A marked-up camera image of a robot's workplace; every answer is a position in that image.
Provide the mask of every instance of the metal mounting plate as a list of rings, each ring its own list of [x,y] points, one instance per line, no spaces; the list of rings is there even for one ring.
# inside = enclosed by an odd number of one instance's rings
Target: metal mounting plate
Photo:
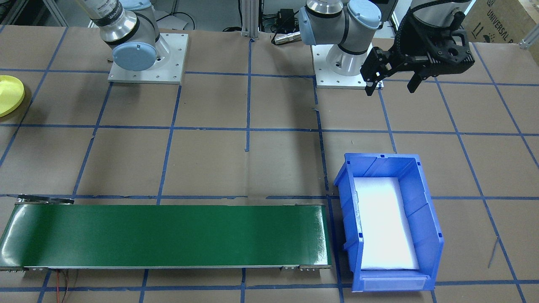
[[[124,70],[113,63],[108,80],[119,83],[181,84],[189,35],[162,33],[161,39],[168,44],[167,56],[158,58],[152,67],[139,72]]]
[[[313,45],[313,63],[314,71],[316,74],[316,86],[320,88],[352,88],[352,89],[365,89],[365,81],[361,74],[357,76],[343,76],[337,74],[326,62],[326,56],[331,49],[332,44]],[[372,44],[369,46],[367,52],[370,52]],[[380,82],[378,87],[384,87],[384,84]]]

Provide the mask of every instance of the metal connector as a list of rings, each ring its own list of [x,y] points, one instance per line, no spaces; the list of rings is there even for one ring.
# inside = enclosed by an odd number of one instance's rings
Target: metal connector
[[[301,41],[300,32],[293,32],[293,33],[289,33],[284,36],[281,36],[279,38],[275,38],[275,45],[287,44],[287,43],[298,42],[298,41]]]

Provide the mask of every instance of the yellow disc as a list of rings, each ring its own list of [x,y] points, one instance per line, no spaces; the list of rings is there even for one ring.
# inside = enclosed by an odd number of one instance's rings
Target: yellow disc
[[[23,99],[23,83],[15,77],[0,75],[0,117],[14,111]]]

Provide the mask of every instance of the cardboard box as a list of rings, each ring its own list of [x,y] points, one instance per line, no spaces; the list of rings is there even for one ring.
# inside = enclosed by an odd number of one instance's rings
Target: cardboard box
[[[539,23],[539,0],[477,0],[462,25],[472,42],[519,43]],[[539,42],[529,49],[539,64]]]

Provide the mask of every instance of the conveyor belt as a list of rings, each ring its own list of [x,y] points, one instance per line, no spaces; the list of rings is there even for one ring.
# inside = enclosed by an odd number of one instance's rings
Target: conveyor belt
[[[321,205],[18,204],[0,269],[327,268]]]

